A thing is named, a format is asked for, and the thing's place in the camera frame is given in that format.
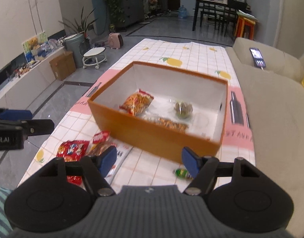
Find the potted green plant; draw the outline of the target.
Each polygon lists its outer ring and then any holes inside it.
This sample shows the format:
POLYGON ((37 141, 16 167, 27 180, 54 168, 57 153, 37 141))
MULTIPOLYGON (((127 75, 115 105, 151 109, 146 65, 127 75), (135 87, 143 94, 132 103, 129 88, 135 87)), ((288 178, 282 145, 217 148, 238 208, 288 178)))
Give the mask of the potted green plant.
POLYGON ((69 20, 65 17, 63 17, 62 20, 59 20, 58 22, 63 25, 66 36, 69 35, 75 35, 75 34, 83 34, 84 37, 88 40, 91 40, 89 32, 89 27, 94 26, 98 18, 91 19, 91 16, 93 16, 95 9, 93 9, 88 14, 84 14, 85 9, 82 7, 80 18, 77 20, 74 18, 73 20, 69 20))

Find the orange cardboard box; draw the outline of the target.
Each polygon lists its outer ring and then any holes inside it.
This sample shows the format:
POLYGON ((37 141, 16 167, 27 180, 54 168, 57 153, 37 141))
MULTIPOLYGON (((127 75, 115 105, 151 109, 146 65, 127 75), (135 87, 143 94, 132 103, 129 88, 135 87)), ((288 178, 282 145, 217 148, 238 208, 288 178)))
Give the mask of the orange cardboard box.
POLYGON ((185 69, 134 61, 100 86, 88 100, 103 131, 113 138, 168 160, 181 162, 181 150, 189 147, 200 156, 215 156, 221 147, 227 114, 228 83, 185 69), (141 114, 132 116, 119 106, 139 89, 154 96, 141 114), (176 116, 176 102, 192 104, 187 119, 176 116), (162 117, 185 123, 184 133, 146 121, 162 117))

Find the red cartoon snack bag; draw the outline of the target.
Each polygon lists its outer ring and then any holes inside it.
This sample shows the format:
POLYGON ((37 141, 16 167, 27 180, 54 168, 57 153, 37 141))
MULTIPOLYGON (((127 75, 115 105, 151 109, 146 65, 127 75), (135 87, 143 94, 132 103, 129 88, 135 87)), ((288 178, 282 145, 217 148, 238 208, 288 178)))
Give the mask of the red cartoon snack bag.
POLYGON ((90 141, 88 140, 73 140, 63 142, 58 150, 56 157, 64 158, 65 162, 79 161, 85 156, 90 141))

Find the green sausage snack pack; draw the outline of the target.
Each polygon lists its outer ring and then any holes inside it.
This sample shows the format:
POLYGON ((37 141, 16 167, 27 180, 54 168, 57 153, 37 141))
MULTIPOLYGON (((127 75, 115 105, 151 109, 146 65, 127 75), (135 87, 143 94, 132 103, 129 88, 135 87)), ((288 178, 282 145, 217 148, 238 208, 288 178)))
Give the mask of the green sausage snack pack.
POLYGON ((178 168, 178 169, 175 169, 173 171, 173 174, 177 177, 177 178, 180 178, 180 179, 192 179, 193 177, 191 176, 191 174, 186 170, 186 169, 183 169, 183 168, 178 168))

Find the red brown meat snack pack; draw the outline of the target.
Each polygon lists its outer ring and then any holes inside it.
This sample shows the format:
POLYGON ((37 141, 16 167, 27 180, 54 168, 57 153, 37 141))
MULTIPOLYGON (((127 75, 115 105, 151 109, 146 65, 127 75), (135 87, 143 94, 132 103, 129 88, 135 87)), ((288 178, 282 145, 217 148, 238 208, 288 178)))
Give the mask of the red brown meat snack pack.
POLYGON ((88 156, 99 156, 112 145, 109 131, 101 131, 94 135, 88 156))

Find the orange red chips bag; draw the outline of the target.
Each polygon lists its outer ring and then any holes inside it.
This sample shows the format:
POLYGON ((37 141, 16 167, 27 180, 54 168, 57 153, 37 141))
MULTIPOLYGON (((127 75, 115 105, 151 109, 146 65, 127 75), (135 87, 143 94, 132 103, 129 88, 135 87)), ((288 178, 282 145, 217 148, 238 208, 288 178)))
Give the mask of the orange red chips bag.
POLYGON ((139 89, 131 94, 122 105, 119 106, 120 110, 127 112, 132 116, 137 116, 143 113, 152 103, 154 96, 139 89))

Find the beige sofa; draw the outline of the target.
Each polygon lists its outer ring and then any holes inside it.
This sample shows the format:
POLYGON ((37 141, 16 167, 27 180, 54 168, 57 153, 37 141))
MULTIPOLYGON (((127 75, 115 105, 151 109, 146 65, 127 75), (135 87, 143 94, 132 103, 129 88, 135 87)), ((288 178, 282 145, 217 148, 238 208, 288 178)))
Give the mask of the beige sofa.
POLYGON ((253 132, 257 167, 292 198, 288 231, 304 237, 304 55, 237 38, 226 49, 238 78, 253 132), (264 70, 254 66, 258 48, 264 70))

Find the clear bag green nuts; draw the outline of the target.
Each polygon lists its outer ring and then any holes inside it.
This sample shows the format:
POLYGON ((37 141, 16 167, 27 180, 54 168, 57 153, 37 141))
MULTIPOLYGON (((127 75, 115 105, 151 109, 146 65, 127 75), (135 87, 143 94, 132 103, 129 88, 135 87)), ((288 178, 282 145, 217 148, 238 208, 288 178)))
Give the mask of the clear bag green nuts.
POLYGON ((187 119, 193 112, 192 104, 187 102, 176 102, 174 106, 176 116, 180 119, 187 119))

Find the white gluten snack pack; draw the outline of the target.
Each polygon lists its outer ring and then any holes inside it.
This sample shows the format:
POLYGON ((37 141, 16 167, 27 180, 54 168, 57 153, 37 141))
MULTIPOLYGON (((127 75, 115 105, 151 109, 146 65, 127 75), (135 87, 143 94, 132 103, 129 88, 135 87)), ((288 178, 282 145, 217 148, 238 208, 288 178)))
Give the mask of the white gluten snack pack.
POLYGON ((124 160, 127 158, 128 154, 131 152, 133 147, 129 146, 129 145, 126 145, 126 144, 123 144, 123 143, 120 143, 120 144, 117 145, 116 149, 117 149, 116 161, 113 164, 113 166, 110 169, 107 176, 105 177, 106 181, 110 184, 112 183, 116 173, 118 172, 119 168, 123 164, 124 160))

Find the black smartphone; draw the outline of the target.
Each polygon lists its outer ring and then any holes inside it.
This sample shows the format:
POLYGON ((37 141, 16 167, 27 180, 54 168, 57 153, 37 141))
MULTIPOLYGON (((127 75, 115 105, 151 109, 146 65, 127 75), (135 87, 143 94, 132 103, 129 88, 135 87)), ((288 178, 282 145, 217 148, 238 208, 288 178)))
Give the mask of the black smartphone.
POLYGON ((254 66, 264 70, 266 68, 266 65, 263 56, 261 54, 261 51, 258 48, 254 48, 254 47, 251 47, 249 50, 253 57, 254 66))

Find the brown cardboard carton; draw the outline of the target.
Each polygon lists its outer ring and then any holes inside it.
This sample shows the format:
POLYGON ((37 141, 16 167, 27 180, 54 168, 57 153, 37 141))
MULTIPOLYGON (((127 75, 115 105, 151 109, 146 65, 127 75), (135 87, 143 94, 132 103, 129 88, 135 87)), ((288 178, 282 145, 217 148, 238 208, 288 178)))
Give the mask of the brown cardboard carton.
POLYGON ((63 81, 76 71, 73 52, 67 51, 50 61, 56 80, 63 81))

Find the pink space heater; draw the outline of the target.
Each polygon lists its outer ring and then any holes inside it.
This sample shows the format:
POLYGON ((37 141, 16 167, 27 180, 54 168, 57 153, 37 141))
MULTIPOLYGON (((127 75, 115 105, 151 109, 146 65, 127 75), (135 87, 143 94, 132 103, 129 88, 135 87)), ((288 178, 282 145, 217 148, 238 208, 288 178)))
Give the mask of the pink space heater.
POLYGON ((108 36, 108 46, 111 49, 120 49, 124 45, 123 38, 119 33, 110 33, 108 36))

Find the dark cabinet with plants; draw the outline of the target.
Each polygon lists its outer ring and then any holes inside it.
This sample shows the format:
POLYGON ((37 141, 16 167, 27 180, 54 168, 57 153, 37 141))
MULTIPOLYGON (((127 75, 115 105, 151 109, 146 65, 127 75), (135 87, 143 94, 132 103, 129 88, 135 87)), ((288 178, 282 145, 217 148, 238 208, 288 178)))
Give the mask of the dark cabinet with plants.
POLYGON ((144 20, 143 0, 104 0, 108 7, 110 26, 126 29, 144 20))

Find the teddy bear toy box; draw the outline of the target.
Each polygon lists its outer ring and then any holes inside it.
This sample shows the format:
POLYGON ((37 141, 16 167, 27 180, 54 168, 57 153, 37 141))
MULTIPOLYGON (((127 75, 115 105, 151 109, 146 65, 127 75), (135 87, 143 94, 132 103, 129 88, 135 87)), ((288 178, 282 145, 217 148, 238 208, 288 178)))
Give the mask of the teddy bear toy box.
POLYGON ((41 46, 48 42, 47 34, 45 31, 33 36, 32 38, 22 43, 24 55, 27 62, 35 59, 38 55, 38 51, 41 50, 41 46))

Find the white round rolling stool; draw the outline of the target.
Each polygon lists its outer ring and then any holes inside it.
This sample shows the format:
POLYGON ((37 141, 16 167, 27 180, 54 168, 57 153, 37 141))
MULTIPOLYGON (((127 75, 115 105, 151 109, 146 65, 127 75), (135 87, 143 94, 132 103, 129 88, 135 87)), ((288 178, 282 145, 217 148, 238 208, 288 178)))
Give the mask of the white round rolling stool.
POLYGON ((87 51, 82 58, 83 68, 94 67, 100 69, 100 64, 107 62, 106 48, 94 47, 87 51))

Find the blue water jug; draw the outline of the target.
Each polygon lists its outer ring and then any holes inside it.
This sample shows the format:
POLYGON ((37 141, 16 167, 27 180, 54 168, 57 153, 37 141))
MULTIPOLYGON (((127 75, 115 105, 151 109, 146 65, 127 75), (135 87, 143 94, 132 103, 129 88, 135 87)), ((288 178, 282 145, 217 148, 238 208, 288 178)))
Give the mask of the blue water jug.
POLYGON ((180 19, 187 18, 187 9, 183 5, 178 10, 178 18, 180 18, 180 19))

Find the orange stools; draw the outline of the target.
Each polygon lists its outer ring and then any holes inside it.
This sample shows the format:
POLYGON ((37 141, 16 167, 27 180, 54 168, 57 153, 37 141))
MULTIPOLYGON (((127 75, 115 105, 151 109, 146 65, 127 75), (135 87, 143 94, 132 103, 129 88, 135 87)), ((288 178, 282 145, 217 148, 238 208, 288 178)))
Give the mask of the orange stools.
POLYGON ((248 39, 253 40, 255 34, 255 25, 258 23, 258 19, 252 16, 251 14, 247 14, 241 10, 237 12, 237 24, 234 32, 235 38, 243 38, 245 29, 248 30, 248 39))

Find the dark dining table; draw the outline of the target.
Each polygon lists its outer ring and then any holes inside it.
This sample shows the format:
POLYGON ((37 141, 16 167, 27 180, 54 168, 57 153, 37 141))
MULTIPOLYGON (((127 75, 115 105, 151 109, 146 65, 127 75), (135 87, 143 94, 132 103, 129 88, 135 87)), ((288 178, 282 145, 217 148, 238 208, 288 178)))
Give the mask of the dark dining table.
POLYGON ((202 27, 204 16, 207 16, 213 20, 214 28, 224 31, 225 35, 230 24, 233 25, 233 32, 235 32, 239 17, 237 13, 246 12, 248 9, 247 2, 236 0, 195 0, 195 2, 192 31, 196 30, 198 18, 199 25, 202 27))

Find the grey green trash bin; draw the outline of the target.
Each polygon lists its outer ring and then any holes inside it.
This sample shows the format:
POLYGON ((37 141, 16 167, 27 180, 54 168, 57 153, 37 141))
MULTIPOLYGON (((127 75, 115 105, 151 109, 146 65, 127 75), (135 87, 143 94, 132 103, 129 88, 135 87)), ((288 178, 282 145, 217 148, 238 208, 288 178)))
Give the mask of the grey green trash bin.
POLYGON ((73 53, 76 68, 82 68, 84 54, 89 50, 89 42, 83 33, 67 36, 64 39, 64 46, 67 51, 73 53))

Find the white tv console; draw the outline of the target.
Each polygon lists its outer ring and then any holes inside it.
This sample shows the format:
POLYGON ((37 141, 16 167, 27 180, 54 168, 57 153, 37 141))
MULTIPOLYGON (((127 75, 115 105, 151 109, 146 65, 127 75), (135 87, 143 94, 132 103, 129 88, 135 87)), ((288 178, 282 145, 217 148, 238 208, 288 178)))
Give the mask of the white tv console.
POLYGON ((0 90, 0 107, 25 110, 55 80, 50 61, 63 54, 61 47, 20 78, 14 78, 0 90))

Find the clear pack orange braised snack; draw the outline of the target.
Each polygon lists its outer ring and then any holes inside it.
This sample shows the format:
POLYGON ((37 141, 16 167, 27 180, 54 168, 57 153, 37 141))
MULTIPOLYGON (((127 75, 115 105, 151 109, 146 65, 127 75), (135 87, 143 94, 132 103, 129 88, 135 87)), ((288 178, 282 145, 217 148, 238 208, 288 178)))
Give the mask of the clear pack orange braised snack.
POLYGON ((176 122, 173 120, 170 120, 168 118, 162 118, 162 117, 146 117, 146 121, 149 121, 151 123, 154 123, 156 125, 163 126, 165 128, 168 128, 170 130, 178 131, 178 132, 186 132, 188 130, 188 125, 185 123, 176 122))

